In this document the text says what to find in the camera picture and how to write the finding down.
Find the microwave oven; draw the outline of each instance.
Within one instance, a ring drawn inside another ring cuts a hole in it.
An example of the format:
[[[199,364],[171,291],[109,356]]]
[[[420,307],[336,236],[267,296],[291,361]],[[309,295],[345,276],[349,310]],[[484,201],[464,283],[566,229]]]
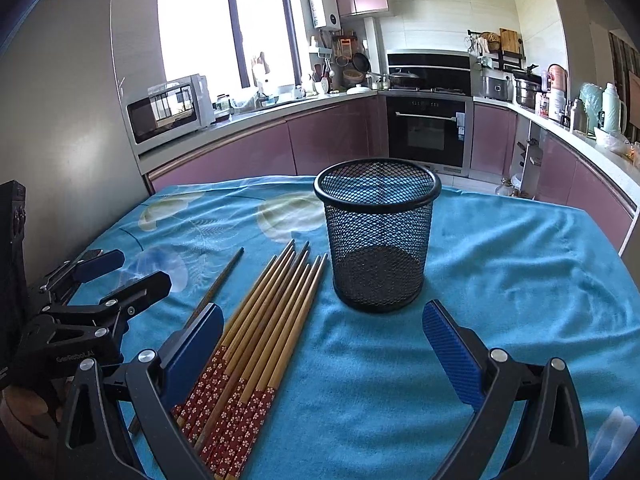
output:
[[[199,74],[128,94],[122,114],[138,155],[215,122],[207,78]]]

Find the built-in oven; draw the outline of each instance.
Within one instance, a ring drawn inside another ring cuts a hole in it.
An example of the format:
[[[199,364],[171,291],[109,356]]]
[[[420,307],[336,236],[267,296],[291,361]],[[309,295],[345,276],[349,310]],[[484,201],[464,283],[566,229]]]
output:
[[[386,92],[389,156],[439,173],[468,176],[473,99],[431,92]]]

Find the window frame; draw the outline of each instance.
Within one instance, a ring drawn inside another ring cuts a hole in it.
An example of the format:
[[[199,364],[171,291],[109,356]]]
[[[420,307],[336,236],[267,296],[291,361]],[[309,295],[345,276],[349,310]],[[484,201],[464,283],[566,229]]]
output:
[[[228,0],[229,15],[231,18],[231,31],[234,38],[234,48],[236,51],[236,63],[238,64],[238,72],[240,75],[240,84],[242,88],[251,86],[251,78],[246,68],[244,58],[244,47],[242,46],[242,30],[240,29],[240,19],[238,16],[238,1]],[[300,53],[298,51],[298,42],[296,41],[296,30],[293,24],[293,12],[291,8],[291,0],[282,0],[282,8],[287,27],[287,35],[289,37],[289,50],[291,54],[291,63],[293,67],[294,84],[302,84],[302,67],[300,66]]]

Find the cup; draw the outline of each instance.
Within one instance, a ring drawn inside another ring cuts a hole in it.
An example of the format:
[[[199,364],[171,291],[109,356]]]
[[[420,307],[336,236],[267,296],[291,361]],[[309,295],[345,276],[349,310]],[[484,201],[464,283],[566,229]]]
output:
[[[325,95],[329,92],[329,80],[323,77],[320,81],[314,83],[318,95]]]

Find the mesh basket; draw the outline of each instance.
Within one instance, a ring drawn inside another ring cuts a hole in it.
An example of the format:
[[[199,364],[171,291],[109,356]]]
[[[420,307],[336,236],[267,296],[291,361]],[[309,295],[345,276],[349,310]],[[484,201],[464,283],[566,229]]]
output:
[[[366,312],[411,303],[422,288],[440,179],[395,158],[343,162],[314,183],[324,203],[336,294]]]

